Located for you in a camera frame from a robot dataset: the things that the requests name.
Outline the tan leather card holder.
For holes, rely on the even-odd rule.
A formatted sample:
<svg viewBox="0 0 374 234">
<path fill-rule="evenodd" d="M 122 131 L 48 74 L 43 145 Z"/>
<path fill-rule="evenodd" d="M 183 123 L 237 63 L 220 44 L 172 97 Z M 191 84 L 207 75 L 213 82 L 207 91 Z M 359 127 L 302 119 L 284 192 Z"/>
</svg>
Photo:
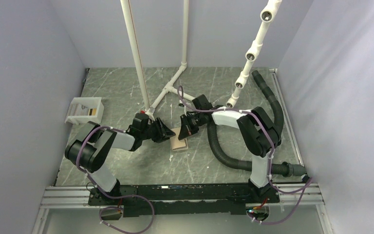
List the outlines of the tan leather card holder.
<svg viewBox="0 0 374 234">
<path fill-rule="evenodd" d="M 169 161 L 172 161 L 174 157 L 174 154 L 173 154 L 174 152 L 186 150 L 189 148 L 187 139 L 182 139 L 182 140 L 178 139 L 181 128 L 178 127 L 178 128 L 173 128 L 171 130 L 175 133 L 175 136 L 170 138 Z"/>
</svg>

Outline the white card tray box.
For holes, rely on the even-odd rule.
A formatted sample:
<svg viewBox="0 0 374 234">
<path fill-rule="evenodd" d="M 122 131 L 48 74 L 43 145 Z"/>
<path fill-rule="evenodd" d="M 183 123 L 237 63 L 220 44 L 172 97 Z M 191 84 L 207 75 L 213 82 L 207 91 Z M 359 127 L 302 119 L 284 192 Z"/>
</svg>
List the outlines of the white card tray box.
<svg viewBox="0 0 374 234">
<path fill-rule="evenodd" d="M 100 124 L 104 111 L 101 100 L 101 97 L 73 98 L 64 122 L 79 125 L 91 121 Z"/>
</svg>

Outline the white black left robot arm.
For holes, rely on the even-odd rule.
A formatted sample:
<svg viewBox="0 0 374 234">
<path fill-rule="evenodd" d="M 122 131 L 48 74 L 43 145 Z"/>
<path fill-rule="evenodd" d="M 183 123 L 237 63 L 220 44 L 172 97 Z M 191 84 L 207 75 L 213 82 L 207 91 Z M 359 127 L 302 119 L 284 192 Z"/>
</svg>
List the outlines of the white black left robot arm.
<svg viewBox="0 0 374 234">
<path fill-rule="evenodd" d="M 175 135 L 160 118 L 151 120 L 145 113 L 137 113 L 126 130 L 89 121 L 67 144 L 64 156 L 101 191 L 101 198 L 113 205 L 121 192 L 119 180 L 105 164 L 109 151 L 117 148 L 134 152 L 145 140 L 161 143 Z"/>
</svg>

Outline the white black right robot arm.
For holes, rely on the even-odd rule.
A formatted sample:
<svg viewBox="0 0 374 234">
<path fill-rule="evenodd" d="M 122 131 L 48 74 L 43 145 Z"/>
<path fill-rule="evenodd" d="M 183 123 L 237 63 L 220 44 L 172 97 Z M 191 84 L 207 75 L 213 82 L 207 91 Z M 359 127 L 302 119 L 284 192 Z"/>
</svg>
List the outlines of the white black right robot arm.
<svg viewBox="0 0 374 234">
<path fill-rule="evenodd" d="M 249 197 L 254 202 L 261 202 L 268 195 L 273 173 L 272 158 L 275 149 L 281 144 L 283 111 L 280 104 L 273 102 L 274 110 L 279 114 L 272 120 L 262 107 L 252 110 L 238 110 L 225 106 L 212 106 L 205 95 L 193 100 L 190 111 L 181 115 L 179 139 L 185 139 L 198 133 L 201 126 L 206 126 L 208 142 L 214 156 L 226 167 L 251 173 Z M 238 129 L 245 146 L 252 154 L 250 161 L 229 156 L 221 147 L 217 135 L 218 126 Z"/>
</svg>

